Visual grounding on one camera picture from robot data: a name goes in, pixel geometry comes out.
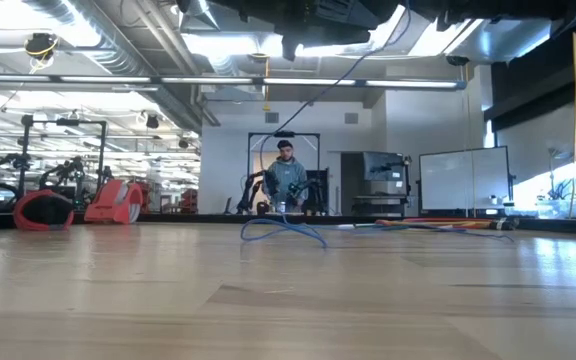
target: red object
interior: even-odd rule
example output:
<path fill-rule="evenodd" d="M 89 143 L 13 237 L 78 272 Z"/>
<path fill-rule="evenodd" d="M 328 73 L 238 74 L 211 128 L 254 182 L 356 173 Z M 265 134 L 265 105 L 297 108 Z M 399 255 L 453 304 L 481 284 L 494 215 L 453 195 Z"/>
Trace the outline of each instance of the red object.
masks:
<path fill-rule="evenodd" d="M 197 190 L 188 189 L 181 195 L 181 212 L 187 214 L 197 213 Z"/>
<path fill-rule="evenodd" d="M 139 215 L 139 208 L 143 202 L 143 196 L 141 194 L 141 188 L 137 184 L 126 185 L 128 190 L 126 194 L 123 194 L 122 187 L 124 182 L 121 180 L 110 180 L 101 189 L 95 201 L 88 206 L 86 209 L 86 215 L 84 220 L 91 222 L 107 222 L 113 221 L 120 224 L 131 224 L 137 220 L 137 216 L 134 215 L 134 211 L 137 211 L 136 215 Z M 133 209 L 131 214 L 132 205 L 138 205 L 138 208 Z"/>
<path fill-rule="evenodd" d="M 58 196 L 62 197 L 61 195 L 57 195 L 50 190 L 40 190 L 29 193 L 19 200 L 19 202 L 15 205 L 15 210 L 12 213 L 13 220 L 15 221 L 15 225 L 17 225 L 18 229 L 21 230 L 29 230 L 29 231 L 53 231 L 53 230 L 68 230 L 70 225 L 72 225 L 72 220 L 74 218 L 74 212 L 70 212 L 68 215 L 68 219 L 63 225 L 46 225 L 46 224 L 38 224 L 26 219 L 22 213 L 23 208 L 28 204 L 28 202 L 38 198 L 40 196 Z"/>

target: man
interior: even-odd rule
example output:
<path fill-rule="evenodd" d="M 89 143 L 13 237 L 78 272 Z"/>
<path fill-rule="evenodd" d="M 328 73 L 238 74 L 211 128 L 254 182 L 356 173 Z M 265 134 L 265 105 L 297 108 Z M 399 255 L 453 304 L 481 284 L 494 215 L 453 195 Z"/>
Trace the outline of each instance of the man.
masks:
<path fill-rule="evenodd" d="M 299 185 L 308 180 L 306 169 L 293 156 L 293 147 L 288 140 L 281 140 L 277 148 L 279 157 L 268 168 L 268 171 L 274 174 L 278 181 L 278 192 L 272 197 L 272 203 L 278 207 L 279 203 L 285 202 L 286 212 L 301 212 L 301 206 L 308 199 L 308 189 L 303 190 L 296 199 L 293 199 L 289 196 L 290 185 Z"/>

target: yellow cable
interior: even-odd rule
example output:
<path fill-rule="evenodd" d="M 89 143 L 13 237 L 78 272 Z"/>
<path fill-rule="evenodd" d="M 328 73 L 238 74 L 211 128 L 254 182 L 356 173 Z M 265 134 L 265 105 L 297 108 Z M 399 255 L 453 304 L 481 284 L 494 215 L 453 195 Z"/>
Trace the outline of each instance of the yellow cable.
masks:
<path fill-rule="evenodd" d="M 50 52 L 52 49 L 55 48 L 55 46 L 57 46 L 57 43 L 59 42 L 59 38 L 57 38 L 55 40 L 55 42 L 50 45 L 47 49 L 41 50 L 41 51 L 36 51 L 36 52 L 32 52 L 32 51 L 28 51 L 26 50 L 26 54 L 31 55 L 31 56 L 35 56 L 35 55 L 45 55 L 48 52 Z M 28 45 L 28 40 L 26 40 L 26 43 L 24 44 L 24 48 Z"/>
<path fill-rule="evenodd" d="M 573 158 L 572 163 L 576 164 L 576 32 L 572 33 L 572 52 L 573 52 L 573 68 L 575 70 L 575 131 L 574 131 L 574 138 L 573 138 Z M 572 218 L 572 210 L 575 202 L 575 175 L 573 173 L 572 177 L 572 192 L 570 196 L 570 211 L 568 213 L 568 217 Z"/>

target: desk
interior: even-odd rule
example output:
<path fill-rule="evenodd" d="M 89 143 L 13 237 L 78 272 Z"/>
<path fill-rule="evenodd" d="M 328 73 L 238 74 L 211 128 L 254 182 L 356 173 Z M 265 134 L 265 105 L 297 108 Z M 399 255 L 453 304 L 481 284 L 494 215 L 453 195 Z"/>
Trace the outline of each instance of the desk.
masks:
<path fill-rule="evenodd" d="M 355 216 L 404 217 L 407 203 L 404 194 L 360 195 L 353 198 L 352 212 Z"/>

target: fluorescent light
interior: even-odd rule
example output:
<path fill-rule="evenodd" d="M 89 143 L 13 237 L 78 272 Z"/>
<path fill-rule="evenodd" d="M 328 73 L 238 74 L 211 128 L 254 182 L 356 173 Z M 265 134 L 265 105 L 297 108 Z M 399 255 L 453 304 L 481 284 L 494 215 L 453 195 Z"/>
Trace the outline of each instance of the fluorescent light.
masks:
<path fill-rule="evenodd" d="M 141 86 L 114 86 L 112 87 L 112 91 L 117 91 L 117 92 L 131 92 L 131 91 L 135 91 L 135 92 L 155 92 L 158 91 L 159 88 L 155 87 L 155 86 L 150 86 L 150 87 L 141 87 Z"/>
<path fill-rule="evenodd" d="M 250 85 L 250 78 L 236 77 L 165 77 L 161 82 L 168 84 L 201 84 L 201 85 Z"/>
<path fill-rule="evenodd" d="M 161 140 L 157 135 L 107 135 L 106 139 L 128 139 L 128 140 Z"/>
<path fill-rule="evenodd" d="M 455 81 L 367 80 L 366 86 L 418 89 L 456 89 Z"/>
<path fill-rule="evenodd" d="M 183 34 L 188 50 L 211 59 L 230 55 L 249 55 L 259 52 L 257 39 L 250 35 L 199 36 Z"/>
<path fill-rule="evenodd" d="M 469 23 L 470 20 L 466 20 L 460 24 L 452 25 L 446 31 L 441 32 L 437 31 L 437 20 L 435 20 L 424 30 L 408 55 L 437 56 L 443 53 Z"/>
<path fill-rule="evenodd" d="M 50 78 L 45 75 L 7 75 L 1 74 L 0 81 L 6 82 L 44 82 L 50 81 Z"/>
<path fill-rule="evenodd" d="M 66 82 L 81 83 L 149 83 L 150 78 L 137 76 L 62 76 Z"/>
<path fill-rule="evenodd" d="M 84 133 L 83 131 L 77 130 L 77 129 L 72 128 L 72 127 L 70 127 L 70 126 L 65 126 L 63 129 L 64 129 L 65 132 L 69 132 L 69 133 L 72 133 L 72 134 L 75 134 L 75 135 L 79 135 L 79 136 L 83 136 L 83 135 L 86 134 L 86 133 Z"/>
<path fill-rule="evenodd" d="M 455 49 L 461 45 L 461 43 L 463 43 L 464 41 L 466 41 L 466 39 L 475 31 L 479 28 L 479 26 L 481 26 L 481 24 L 483 24 L 484 20 L 483 19 L 476 19 L 473 22 L 470 23 L 470 25 L 468 25 L 468 27 L 466 28 L 466 30 L 464 30 L 461 34 L 459 34 L 459 36 L 457 36 L 457 38 L 450 44 L 450 46 L 448 46 L 446 48 L 446 50 L 444 50 L 444 54 L 450 54 L 453 51 L 455 51 Z"/>
<path fill-rule="evenodd" d="M 9 153 L 18 153 L 19 149 L 0 149 L 0 154 L 9 154 Z M 37 155 L 37 156 L 66 156 L 69 155 L 99 155 L 99 151 L 80 151 L 80 150 L 28 150 L 28 154 L 30 155 Z M 107 158 L 115 158 L 115 159 L 126 159 L 126 160 L 140 160 L 141 158 L 145 157 L 146 155 L 151 157 L 159 157 L 159 156 L 166 156 L 166 157 L 191 157 L 195 158 L 194 152 L 150 152 L 148 154 L 141 152 L 141 151 L 126 151 L 126 152 L 119 152 L 119 151 L 105 151 L 104 157 Z"/>
<path fill-rule="evenodd" d="M 266 85 L 334 85 L 338 80 L 334 79 L 291 79 L 291 78 L 266 78 Z M 353 86 L 355 80 L 341 80 L 339 86 Z"/>
<path fill-rule="evenodd" d="M 80 138 L 92 138 L 95 135 L 86 135 L 86 133 L 73 129 L 73 128 L 66 128 L 66 131 L 70 132 L 71 134 L 30 134 L 28 135 L 29 138 L 51 138 L 51 139 L 80 139 Z M 1 138 L 19 138 L 23 137 L 23 133 L 0 133 Z M 106 139 L 126 139 L 126 140 L 163 140 L 161 137 L 157 135 L 108 135 Z"/>

